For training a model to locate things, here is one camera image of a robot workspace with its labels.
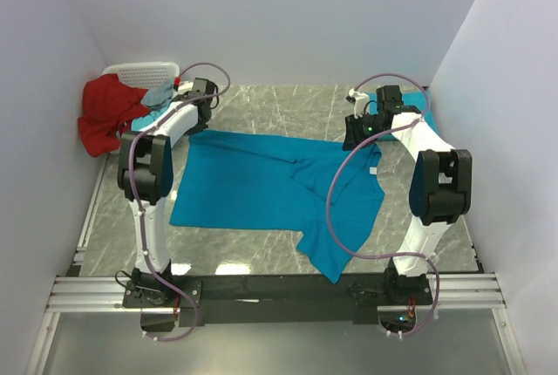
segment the white laundry basket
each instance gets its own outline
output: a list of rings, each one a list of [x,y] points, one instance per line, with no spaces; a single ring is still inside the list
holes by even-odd
[[[120,83],[141,89],[156,89],[168,78],[175,78],[180,74],[176,63],[127,63],[109,65],[103,74],[116,73]],[[118,154],[120,150],[111,151]]]

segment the metal frame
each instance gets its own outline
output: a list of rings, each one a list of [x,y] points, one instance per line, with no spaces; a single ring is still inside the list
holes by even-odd
[[[101,167],[99,168],[99,172],[97,174],[97,181],[95,182],[91,200],[89,201],[87,214],[85,215],[84,225],[81,229],[81,234],[79,235],[78,249],[87,247],[87,243],[89,242],[89,235],[91,234],[92,230],[91,224],[93,222],[93,219],[95,218],[95,215],[97,214],[97,208],[99,207],[97,198],[99,195],[101,182],[103,181],[103,174],[105,174],[106,163],[108,162],[109,155],[110,154],[104,155],[103,160],[101,161]]]
[[[60,319],[59,312],[45,313],[37,335],[35,347],[27,365],[26,375],[41,375],[51,350],[52,339]]]
[[[527,368],[521,356],[520,346],[515,337],[514,328],[507,314],[507,310],[492,310],[494,321],[498,328],[500,341],[506,354],[507,364],[512,375],[527,374]]]
[[[429,275],[432,289],[435,280]],[[46,306],[46,313],[61,312],[136,312],[142,309],[122,308],[124,288],[112,277],[57,277]],[[380,307],[396,310],[397,306]],[[506,308],[494,274],[440,275],[438,308],[441,310]],[[144,311],[173,313],[172,308],[150,308]]]

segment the gray marble surface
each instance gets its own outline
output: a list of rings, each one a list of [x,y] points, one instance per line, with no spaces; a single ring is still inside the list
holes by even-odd
[[[232,87],[221,98],[209,125],[240,133],[269,133],[315,140],[343,141],[344,117],[351,105],[344,100],[348,86],[246,85]],[[407,193],[414,162],[397,141],[379,143],[382,160],[378,180],[385,198],[365,245],[364,254],[395,252],[411,220]],[[187,138],[173,150],[174,184],[167,200],[167,221],[187,161]],[[112,276],[130,271],[135,262],[133,218],[116,183],[117,156],[110,155],[97,197],[96,214],[81,276]],[[276,274],[316,273],[308,258],[296,250],[296,231],[181,228],[167,225],[167,243],[174,273]],[[433,261],[440,271],[477,270],[474,250],[460,219],[442,237]],[[345,272],[382,271],[385,261],[352,259]]]

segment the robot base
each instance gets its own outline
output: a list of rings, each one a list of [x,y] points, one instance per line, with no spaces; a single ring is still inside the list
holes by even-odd
[[[416,305],[432,304],[426,275],[399,276],[393,262],[384,273],[345,274],[335,284],[322,275],[171,277],[198,304],[198,325],[318,321],[378,324],[378,306],[407,305],[411,297]],[[134,290],[130,282],[122,306],[145,311],[143,330],[170,331],[175,326],[174,315],[150,315],[149,309],[157,306],[145,295],[145,291]],[[170,297],[167,306],[172,307],[175,298]],[[185,300],[178,307],[178,325],[188,327],[194,310]]]

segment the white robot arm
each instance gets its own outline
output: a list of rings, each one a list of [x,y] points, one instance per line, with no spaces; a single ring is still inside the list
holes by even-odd
[[[197,78],[194,82],[185,82],[175,87],[175,96],[167,111],[177,108],[184,99],[200,94],[211,94],[216,85],[208,80]],[[186,105],[178,109],[170,119],[161,126],[162,117],[155,120],[151,125],[139,132],[128,132],[122,136],[119,154],[118,184],[125,191],[126,198],[133,212],[133,220],[136,235],[136,263],[135,269],[148,274],[146,260],[141,248],[140,230],[140,205],[133,199],[129,187],[128,156],[130,145],[135,136],[147,128],[155,125],[155,130],[144,136],[135,150],[136,164],[134,175],[136,185],[141,197],[146,223],[146,241],[149,246],[149,258],[155,271],[163,273],[168,271],[170,255],[167,249],[165,204],[168,193],[173,182],[173,169],[171,149],[180,137],[185,134],[193,134],[207,127],[205,124],[211,118],[209,108],[210,101],[204,101],[197,105]]]
[[[411,224],[398,253],[431,257],[441,236],[469,209],[471,154],[443,141],[421,118],[416,106],[405,106],[398,86],[380,87],[377,96],[378,113],[371,115],[365,111],[370,96],[354,90],[349,92],[347,99],[354,104],[354,114],[345,118],[344,149],[354,148],[374,133],[400,128],[419,119],[414,126],[392,133],[416,162],[409,191]],[[427,272],[426,261],[416,256],[394,257],[393,262],[401,276],[420,276]]]

